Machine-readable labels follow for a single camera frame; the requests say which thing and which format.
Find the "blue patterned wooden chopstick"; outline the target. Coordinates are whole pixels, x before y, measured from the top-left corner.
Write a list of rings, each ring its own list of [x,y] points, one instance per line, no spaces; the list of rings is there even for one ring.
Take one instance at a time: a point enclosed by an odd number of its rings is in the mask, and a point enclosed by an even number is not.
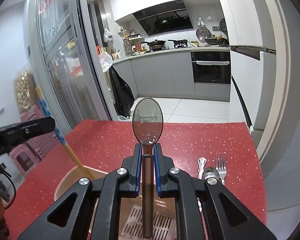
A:
[[[43,113],[45,114],[45,116],[50,116],[52,117],[52,114],[47,106],[46,100],[43,97],[42,91],[40,89],[40,87],[36,87],[35,88],[36,91],[36,95],[38,96],[39,99],[39,103],[40,106],[43,110]],[[68,156],[70,157],[70,159],[78,166],[78,168],[82,171],[82,173],[90,178],[90,179],[95,179],[95,177],[93,176],[93,174],[84,167],[84,165],[80,162],[80,160],[78,159],[78,157],[75,155],[74,151],[72,150],[72,148],[69,146],[69,144],[67,143],[64,135],[62,134],[62,132],[59,130],[58,126],[55,126],[54,129],[54,133],[57,136],[59,142],[61,143],[61,145],[64,147],[64,149],[66,150]]]

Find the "silver metal spoon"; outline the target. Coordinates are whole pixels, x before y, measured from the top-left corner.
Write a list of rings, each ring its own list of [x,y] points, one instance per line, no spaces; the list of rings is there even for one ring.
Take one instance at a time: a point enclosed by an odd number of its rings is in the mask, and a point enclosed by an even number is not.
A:
[[[216,180],[220,180],[219,173],[214,167],[206,167],[203,173],[203,177],[205,180],[210,178],[215,178]]]

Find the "black built-in oven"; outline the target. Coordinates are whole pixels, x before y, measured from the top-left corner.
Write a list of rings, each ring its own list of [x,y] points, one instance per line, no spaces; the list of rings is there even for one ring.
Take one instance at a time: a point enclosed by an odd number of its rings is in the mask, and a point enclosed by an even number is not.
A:
[[[230,84],[229,51],[193,51],[191,60],[194,83]]]

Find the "white handled utensil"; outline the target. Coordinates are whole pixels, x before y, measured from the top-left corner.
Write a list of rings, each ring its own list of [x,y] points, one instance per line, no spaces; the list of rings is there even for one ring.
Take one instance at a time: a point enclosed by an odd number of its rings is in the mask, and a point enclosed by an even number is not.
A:
[[[198,179],[202,180],[204,174],[204,167],[206,165],[207,159],[204,157],[200,157],[197,160],[198,163]]]

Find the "black wok on stove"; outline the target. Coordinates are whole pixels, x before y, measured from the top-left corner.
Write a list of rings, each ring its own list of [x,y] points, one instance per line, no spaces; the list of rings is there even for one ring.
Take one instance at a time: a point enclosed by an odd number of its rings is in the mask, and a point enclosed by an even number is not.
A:
[[[153,46],[164,46],[166,41],[155,40],[155,41],[152,41],[152,42],[143,41],[141,43],[142,44],[147,44],[147,46],[149,46],[149,47],[153,47]]]

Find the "pink plastic stool stack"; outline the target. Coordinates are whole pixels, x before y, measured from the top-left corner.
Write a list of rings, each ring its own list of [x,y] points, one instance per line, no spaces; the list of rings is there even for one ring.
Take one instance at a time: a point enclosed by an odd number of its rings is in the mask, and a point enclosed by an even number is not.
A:
[[[34,137],[13,148],[9,153],[14,165],[24,177],[59,143],[54,132]]]

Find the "brown translucent plastic spoon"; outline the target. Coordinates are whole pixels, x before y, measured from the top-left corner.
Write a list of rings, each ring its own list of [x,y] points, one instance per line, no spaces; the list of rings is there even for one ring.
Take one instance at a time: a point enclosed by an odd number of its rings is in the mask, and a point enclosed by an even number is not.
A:
[[[163,130],[163,115],[153,98],[143,98],[133,112],[133,132],[142,146],[142,234],[153,237],[154,156],[153,147]]]

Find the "white refrigerator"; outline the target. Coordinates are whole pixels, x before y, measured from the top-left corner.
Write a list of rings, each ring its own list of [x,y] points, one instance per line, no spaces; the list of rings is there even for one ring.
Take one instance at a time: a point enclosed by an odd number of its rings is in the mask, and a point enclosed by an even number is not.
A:
[[[229,121],[245,122],[251,133],[265,130],[274,95],[276,46],[266,0],[228,0],[232,21]]]

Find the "glass sliding door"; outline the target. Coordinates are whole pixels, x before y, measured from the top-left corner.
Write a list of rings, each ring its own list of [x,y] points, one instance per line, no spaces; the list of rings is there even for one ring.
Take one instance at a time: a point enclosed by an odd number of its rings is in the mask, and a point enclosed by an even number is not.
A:
[[[87,0],[27,0],[27,48],[36,85],[59,129],[110,121],[109,94]]]

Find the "black garbage bag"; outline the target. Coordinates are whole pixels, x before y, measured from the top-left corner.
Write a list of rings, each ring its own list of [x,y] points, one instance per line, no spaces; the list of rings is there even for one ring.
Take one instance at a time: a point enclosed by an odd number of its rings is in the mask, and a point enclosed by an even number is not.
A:
[[[130,109],[134,104],[134,96],[131,88],[124,79],[119,76],[113,66],[109,68],[110,81],[115,99],[115,109],[119,116],[130,117]]]

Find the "bag of round nuts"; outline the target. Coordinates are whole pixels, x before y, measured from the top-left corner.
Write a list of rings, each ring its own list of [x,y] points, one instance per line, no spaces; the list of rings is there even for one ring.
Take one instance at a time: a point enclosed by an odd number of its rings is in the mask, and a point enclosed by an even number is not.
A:
[[[36,103],[36,91],[33,74],[23,71],[13,79],[14,94],[19,113],[32,108]]]

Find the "silver metal fork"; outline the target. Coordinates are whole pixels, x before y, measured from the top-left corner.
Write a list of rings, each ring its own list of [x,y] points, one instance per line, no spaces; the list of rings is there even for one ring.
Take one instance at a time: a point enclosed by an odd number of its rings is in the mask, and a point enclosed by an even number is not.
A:
[[[226,155],[224,153],[218,153],[216,156],[216,170],[218,171],[219,178],[222,184],[225,185],[227,169],[226,169]]]

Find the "black range hood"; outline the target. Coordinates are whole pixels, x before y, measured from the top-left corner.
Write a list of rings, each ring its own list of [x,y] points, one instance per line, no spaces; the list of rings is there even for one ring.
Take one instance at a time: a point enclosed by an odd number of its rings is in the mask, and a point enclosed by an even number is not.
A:
[[[193,28],[183,0],[154,5],[134,12],[133,16],[148,36]]]

